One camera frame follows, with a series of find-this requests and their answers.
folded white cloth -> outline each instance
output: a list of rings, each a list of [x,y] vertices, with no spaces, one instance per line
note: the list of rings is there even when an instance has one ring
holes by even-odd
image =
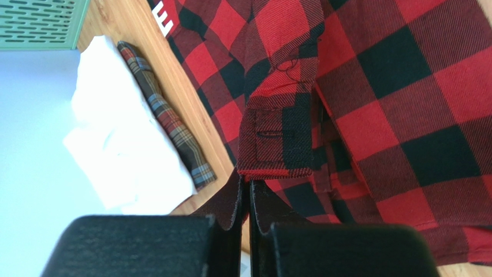
[[[72,109],[79,127],[64,145],[106,209],[165,215],[196,193],[117,48],[94,37],[81,54]]]

wooden surface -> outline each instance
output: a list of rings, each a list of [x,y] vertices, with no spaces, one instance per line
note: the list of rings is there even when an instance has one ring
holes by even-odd
[[[489,20],[492,0],[479,0]],[[180,205],[173,214],[190,214],[227,181],[233,170],[219,134],[203,108],[193,86],[161,34],[146,0],[92,0],[80,35],[78,47],[84,51],[92,38],[109,35],[113,41],[125,40],[139,48],[159,79],[163,95],[176,109],[202,146],[218,179]],[[249,227],[243,228],[243,248],[249,249]],[[492,268],[472,264],[439,267],[441,276],[492,276]]]

brown plaid fabric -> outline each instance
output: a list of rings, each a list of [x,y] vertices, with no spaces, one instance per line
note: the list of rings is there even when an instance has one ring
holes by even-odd
[[[154,112],[155,118],[176,147],[183,164],[193,178],[197,190],[215,181],[217,177],[212,167],[205,160],[198,142],[176,112],[161,96],[159,84],[147,61],[141,57],[134,46],[127,42],[118,42],[118,49],[139,83],[148,105]]]

green plastic basket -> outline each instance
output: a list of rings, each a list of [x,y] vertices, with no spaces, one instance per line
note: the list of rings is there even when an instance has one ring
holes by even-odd
[[[75,49],[90,0],[0,0],[0,50]]]

plaid fabric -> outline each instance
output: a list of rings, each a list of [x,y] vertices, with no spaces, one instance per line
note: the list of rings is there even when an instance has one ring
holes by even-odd
[[[407,224],[438,264],[492,264],[492,31],[475,0],[205,2],[158,14],[240,173],[313,222]]]
[[[172,22],[169,44],[238,172],[256,179],[310,175],[321,4],[168,0],[158,7],[169,20],[163,24]]]
[[[215,181],[217,177],[205,160],[198,142],[181,122],[176,112],[161,96],[159,84],[147,61],[141,57],[135,47],[127,42],[118,42],[118,50],[139,83],[148,105],[154,112],[155,118],[176,147],[183,164],[193,178],[193,183],[197,190]]]

